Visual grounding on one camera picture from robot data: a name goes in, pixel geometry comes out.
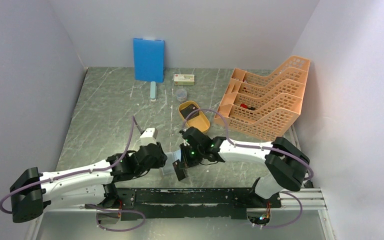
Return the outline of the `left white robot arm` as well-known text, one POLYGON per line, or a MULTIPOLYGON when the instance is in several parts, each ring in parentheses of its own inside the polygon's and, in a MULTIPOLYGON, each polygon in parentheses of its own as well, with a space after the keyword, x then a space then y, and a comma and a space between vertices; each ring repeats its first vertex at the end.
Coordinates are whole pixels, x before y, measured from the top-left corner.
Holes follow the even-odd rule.
POLYGON ((157 142, 70 170, 39 172, 31 167, 0 200, 0 210, 10 214, 13 223, 25 223, 61 207, 85 204, 112 208, 120 199, 116 183, 137 179, 163 167, 166 161, 167 155, 157 142))

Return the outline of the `yellow oval tray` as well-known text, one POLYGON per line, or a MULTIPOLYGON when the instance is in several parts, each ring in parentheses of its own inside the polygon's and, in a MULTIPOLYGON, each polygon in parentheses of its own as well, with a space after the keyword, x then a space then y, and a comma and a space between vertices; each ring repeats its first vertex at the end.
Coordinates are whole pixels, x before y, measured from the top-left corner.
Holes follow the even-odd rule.
MULTIPOLYGON (((182 117, 182 115, 180 113, 180 110, 184 109, 189 104, 194 104, 194 105, 196 105, 198 107, 198 109, 200 108, 199 105, 195 101, 192 101, 192 100, 188 100, 188 101, 185 101, 185 102, 181 103, 178 106, 178 112, 179 112, 179 115, 180 115, 180 119, 182 121, 184 121, 185 119, 182 117)), ((187 121, 185 123, 185 126, 197 128, 202 133, 206 134, 208 132, 208 130, 210 129, 210 121, 208 120, 206 115, 203 113, 203 111, 199 110, 199 116, 194 117, 192 119, 187 119, 187 121)))

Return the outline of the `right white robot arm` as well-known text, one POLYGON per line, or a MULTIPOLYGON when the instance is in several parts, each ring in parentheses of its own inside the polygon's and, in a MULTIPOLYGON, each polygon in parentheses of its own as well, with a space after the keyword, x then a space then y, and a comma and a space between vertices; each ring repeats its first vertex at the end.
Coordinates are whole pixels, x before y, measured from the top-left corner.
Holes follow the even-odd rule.
POLYGON ((310 175, 310 160, 284 137, 272 142, 245 142, 227 136, 210 138, 196 127, 181 130, 181 161, 188 167, 192 162, 245 162, 263 164, 269 171, 253 183, 250 202, 262 207, 274 194, 288 190, 299 192, 310 175))

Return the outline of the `beige card holder wallet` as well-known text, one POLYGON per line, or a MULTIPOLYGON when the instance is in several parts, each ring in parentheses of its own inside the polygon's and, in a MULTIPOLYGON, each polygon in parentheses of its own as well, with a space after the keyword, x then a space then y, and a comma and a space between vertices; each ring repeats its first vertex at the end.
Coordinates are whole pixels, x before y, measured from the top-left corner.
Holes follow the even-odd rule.
POLYGON ((162 178, 171 174, 175 174, 173 162, 176 160, 181 160, 181 150, 179 149, 177 151, 167 152, 166 156, 167 160, 165 161, 165 165, 159 169, 162 178))

